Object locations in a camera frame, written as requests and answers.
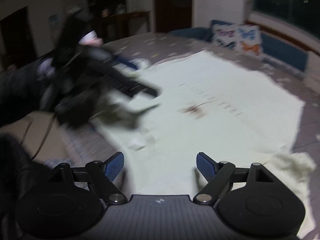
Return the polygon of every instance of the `black cable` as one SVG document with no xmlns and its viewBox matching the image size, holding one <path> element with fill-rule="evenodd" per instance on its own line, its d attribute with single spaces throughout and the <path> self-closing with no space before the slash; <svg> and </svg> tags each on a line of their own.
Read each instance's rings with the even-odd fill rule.
<svg viewBox="0 0 320 240">
<path fill-rule="evenodd" d="M 54 115 L 52 116 L 52 118 L 50 119 L 50 123 L 48 124 L 48 128 L 47 128 L 47 131 L 45 132 L 45 135 L 44 135 L 44 137 L 43 137 L 43 139 L 42 139 L 42 142 L 41 142 L 41 144 L 40 144 L 40 146 L 39 146 L 36 154 L 31 158 L 32 161 L 35 159 L 35 157 L 37 157 L 37 155 L 38 155 L 38 153 L 40 152 L 40 150 L 41 150 L 41 148 L 42 148 L 45 140 L 47 139 L 47 137 L 48 137 L 48 135 L 49 135 L 49 133 L 50 133 L 50 131 L 51 131 L 51 128 L 52 128 L 52 125 L 53 125 L 53 121 L 54 121 L 54 118 L 55 118 L 55 117 L 56 117 L 56 114 L 54 114 Z"/>
<path fill-rule="evenodd" d="M 22 145 L 23 142 L 24 142 L 24 140 L 26 139 L 27 133 L 28 133 L 28 131 L 29 131 L 29 129 L 30 129 L 30 126 L 31 126 L 32 123 L 33 123 L 33 118 L 32 118 L 31 116 L 25 116 L 23 119 L 25 119 L 25 120 L 29 119 L 29 124 L 28 124 L 28 126 L 27 126 L 27 128 L 26 128 L 26 130 L 25 130 L 25 132 L 24 132 L 24 134 L 23 134 L 23 137 L 22 137 L 22 140 L 21 140 L 20 145 Z"/>
</svg>

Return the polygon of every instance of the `black sleeve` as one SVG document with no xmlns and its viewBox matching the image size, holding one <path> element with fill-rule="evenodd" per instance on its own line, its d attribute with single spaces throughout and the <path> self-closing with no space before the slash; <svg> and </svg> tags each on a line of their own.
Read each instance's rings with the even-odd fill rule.
<svg viewBox="0 0 320 240">
<path fill-rule="evenodd" d="M 23 68 L 0 74 L 0 127 L 39 109 L 43 84 L 37 80 L 38 59 Z"/>
</svg>

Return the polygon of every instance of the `blue cushion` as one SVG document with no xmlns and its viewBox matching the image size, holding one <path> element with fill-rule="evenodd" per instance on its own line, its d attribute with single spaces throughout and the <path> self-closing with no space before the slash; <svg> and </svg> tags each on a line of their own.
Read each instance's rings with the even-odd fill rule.
<svg viewBox="0 0 320 240">
<path fill-rule="evenodd" d="M 308 54 L 283 41 L 261 33 L 262 48 L 265 54 L 275 57 L 302 71 L 305 70 Z"/>
<path fill-rule="evenodd" d="M 210 41 L 211 39 L 211 29 L 208 28 L 188 28 L 180 29 L 169 32 L 169 34 L 178 37 L 185 37 L 189 39 L 198 39 L 201 41 Z"/>
</svg>

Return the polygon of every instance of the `blue gripper pad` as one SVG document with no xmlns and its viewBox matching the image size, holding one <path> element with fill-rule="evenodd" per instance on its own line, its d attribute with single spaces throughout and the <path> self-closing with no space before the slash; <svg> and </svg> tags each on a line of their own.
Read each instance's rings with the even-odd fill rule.
<svg viewBox="0 0 320 240">
<path fill-rule="evenodd" d="M 213 176 L 218 172 L 218 163 L 211 159 L 205 153 L 198 153 L 196 158 L 196 164 L 198 170 L 209 182 Z"/>
<path fill-rule="evenodd" d="M 122 152 L 117 152 L 105 161 L 106 177 L 112 182 L 120 173 L 124 166 L 124 155 Z"/>
</svg>

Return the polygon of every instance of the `metal pivot screw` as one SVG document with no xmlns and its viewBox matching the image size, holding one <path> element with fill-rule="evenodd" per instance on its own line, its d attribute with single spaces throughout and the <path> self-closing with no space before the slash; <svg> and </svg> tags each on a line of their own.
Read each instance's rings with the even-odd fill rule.
<svg viewBox="0 0 320 240">
<path fill-rule="evenodd" d="M 112 194 L 109 197 L 109 200 L 112 202 L 118 203 L 118 202 L 124 201 L 124 196 L 121 194 Z"/>
<path fill-rule="evenodd" d="M 202 203 L 207 203 L 212 200 L 212 197 L 208 194 L 200 194 L 196 197 L 196 199 Z"/>
</svg>

